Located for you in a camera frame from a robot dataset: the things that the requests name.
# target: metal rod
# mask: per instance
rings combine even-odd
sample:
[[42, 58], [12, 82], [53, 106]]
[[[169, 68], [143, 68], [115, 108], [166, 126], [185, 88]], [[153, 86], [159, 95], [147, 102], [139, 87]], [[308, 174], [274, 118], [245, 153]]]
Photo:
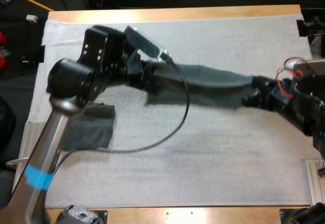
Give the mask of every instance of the metal rod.
[[50, 98], [53, 111], [15, 187], [10, 203], [0, 210], [0, 219], [10, 224], [44, 224], [42, 196], [51, 180], [73, 116], [82, 112], [76, 99]]

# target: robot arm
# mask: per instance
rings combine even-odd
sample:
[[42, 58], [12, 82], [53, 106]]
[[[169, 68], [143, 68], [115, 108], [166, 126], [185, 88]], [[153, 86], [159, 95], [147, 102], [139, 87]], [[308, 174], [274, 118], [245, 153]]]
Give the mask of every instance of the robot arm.
[[256, 93], [243, 98], [242, 103], [279, 113], [306, 136], [312, 136], [313, 146], [325, 158], [325, 59], [292, 60], [296, 60], [289, 70], [292, 80], [254, 77]]

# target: dark gray towel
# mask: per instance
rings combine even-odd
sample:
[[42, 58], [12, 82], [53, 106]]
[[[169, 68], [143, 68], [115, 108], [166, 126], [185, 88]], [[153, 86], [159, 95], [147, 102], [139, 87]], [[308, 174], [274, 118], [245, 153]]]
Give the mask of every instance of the dark gray towel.
[[107, 148], [113, 134], [114, 106], [91, 104], [71, 124], [64, 151]]
[[[178, 65], [183, 72], [190, 91], [191, 103], [210, 106], [238, 108], [242, 97], [253, 95], [252, 76], [217, 70], [205, 66]], [[166, 63], [155, 63], [155, 79], [162, 87], [157, 95], [149, 95], [148, 104], [184, 104], [186, 97], [180, 76]]]

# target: blue tape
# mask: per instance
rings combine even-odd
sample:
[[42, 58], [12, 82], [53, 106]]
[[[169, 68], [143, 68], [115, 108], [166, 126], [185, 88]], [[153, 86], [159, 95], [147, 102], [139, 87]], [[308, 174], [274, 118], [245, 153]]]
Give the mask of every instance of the blue tape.
[[48, 190], [53, 179], [53, 174], [42, 172], [38, 168], [28, 165], [25, 170], [26, 183], [41, 190]]

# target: wooden table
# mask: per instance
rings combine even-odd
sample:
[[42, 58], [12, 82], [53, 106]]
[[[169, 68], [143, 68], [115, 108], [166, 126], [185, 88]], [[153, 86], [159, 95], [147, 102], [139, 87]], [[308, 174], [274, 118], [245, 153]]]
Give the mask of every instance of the wooden table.
[[[136, 23], [230, 17], [300, 15], [300, 6], [211, 7], [145, 10], [50, 12], [49, 19], [69, 23]], [[109, 224], [278, 224], [281, 207], [112, 208]], [[61, 209], [49, 209], [52, 223]]]

